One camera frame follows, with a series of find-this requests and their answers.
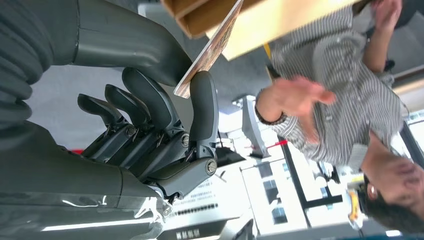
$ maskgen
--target cable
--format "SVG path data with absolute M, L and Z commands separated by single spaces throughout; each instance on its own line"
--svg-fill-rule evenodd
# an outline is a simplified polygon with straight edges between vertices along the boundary
M 360 237 L 360 239 L 366 239 L 365 234 L 364 234 L 364 232 L 362 231 L 362 229 L 359 229 L 358 233 L 359 233 L 359 237 Z
M 218 138 L 219 138 L 219 142 L 221 143 L 221 148 L 223 148 L 224 147 L 223 139 L 221 138 L 221 133 L 219 129 L 218 129 Z

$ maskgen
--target black wristband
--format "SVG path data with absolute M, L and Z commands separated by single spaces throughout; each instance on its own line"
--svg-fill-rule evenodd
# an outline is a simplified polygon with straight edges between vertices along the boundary
M 262 90 L 259 91 L 259 93 L 256 97 L 256 104 L 254 105 L 254 113 L 256 114 L 257 118 L 259 119 L 259 122 L 261 122 L 265 125 L 270 125 L 270 126 L 282 124 L 287 119 L 287 115 L 285 115 L 284 112 L 281 113 L 281 116 L 279 117 L 279 119 L 277 121 L 267 121 L 261 116 L 258 109 L 256 108 L 256 106 L 258 105 L 259 95 L 262 93 Z

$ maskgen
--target dark hair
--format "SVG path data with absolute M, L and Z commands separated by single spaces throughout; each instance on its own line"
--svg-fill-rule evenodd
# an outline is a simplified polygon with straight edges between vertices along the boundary
M 369 183 L 365 177 L 365 184 L 360 190 L 363 198 L 361 209 L 364 214 L 391 230 L 404 234 L 424 233 L 424 221 L 408 208 L 387 204 L 380 193 L 376 200 L 371 200 L 367 193 Z

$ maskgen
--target cardboard box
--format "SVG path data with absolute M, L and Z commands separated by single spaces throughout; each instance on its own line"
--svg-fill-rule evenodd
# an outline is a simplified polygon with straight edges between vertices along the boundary
M 211 38 L 236 0 L 161 0 L 190 38 Z M 244 0 L 222 54 L 227 60 L 360 0 Z

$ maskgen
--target gray striped shirt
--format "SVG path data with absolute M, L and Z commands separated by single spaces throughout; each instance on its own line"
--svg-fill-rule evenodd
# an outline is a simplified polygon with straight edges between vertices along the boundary
M 286 79 L 301 75 L 336 94 L 336 103 L 314 107 L 319 144 L 306 141 L 298 118 L 289 116 L 273 129 L 306 158 L 358 170 L 373 131 L 385 146 L 402 126 L 401 101 L 393 77 L 376 75 L 362 62 L 366 39 L 352 30 L 346 7 L 295 30 L 271 45 L 272 63 Z

